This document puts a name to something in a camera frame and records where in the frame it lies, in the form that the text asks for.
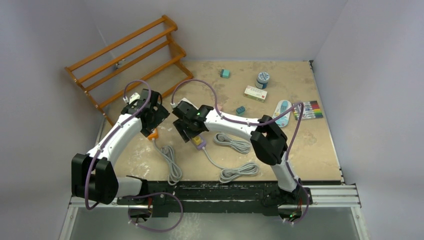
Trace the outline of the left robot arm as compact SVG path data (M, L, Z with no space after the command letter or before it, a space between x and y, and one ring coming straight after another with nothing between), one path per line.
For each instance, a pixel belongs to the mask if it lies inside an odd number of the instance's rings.
M71 193L96 203L110 204L129 196L138 205L149 199L148 183L135 176L117 177L114 166L130 141L138 134L148 137L169 116L162 95L144 88L134 93L116 124L87 153L71 160Z

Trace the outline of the purple power strip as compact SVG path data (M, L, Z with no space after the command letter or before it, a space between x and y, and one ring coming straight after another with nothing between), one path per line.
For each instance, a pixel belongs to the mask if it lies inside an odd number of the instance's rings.
M193 143L193 145L195 146L195 148L198 151L203 150L206 147L206 144L207 144L206 141L204 140L204 138L200 134L193 137L191 139L191 142Z

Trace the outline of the white power strip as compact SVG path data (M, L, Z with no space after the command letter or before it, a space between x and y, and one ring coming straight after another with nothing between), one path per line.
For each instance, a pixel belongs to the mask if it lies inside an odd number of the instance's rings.
M190 103L190 104L193 104L190 100L188 100L187 98L185 98L185 97L183 97L181 100L180 100L180 102L181 101L184 101L184 102L187 102L187 103Z

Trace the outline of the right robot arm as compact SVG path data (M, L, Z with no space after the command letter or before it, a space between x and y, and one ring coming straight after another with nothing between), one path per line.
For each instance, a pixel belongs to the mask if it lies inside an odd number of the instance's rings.
M268 115L261 118L244 118L223 113L215 107L196 107L189 100L171 103L172 113L177 117L173 122L185 142L203 132L222 132L249 141L256 158L269 165L275 174L280 196L288 204L300 198L299 177L289 163L289 152L293 141Z

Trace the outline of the yellow charger plug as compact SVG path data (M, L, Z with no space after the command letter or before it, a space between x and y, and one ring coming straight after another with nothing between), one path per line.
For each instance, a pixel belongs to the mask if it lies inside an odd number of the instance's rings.
M192 138L192 141L196 146L200 146L203 143L203 140L200 136L195 136Z

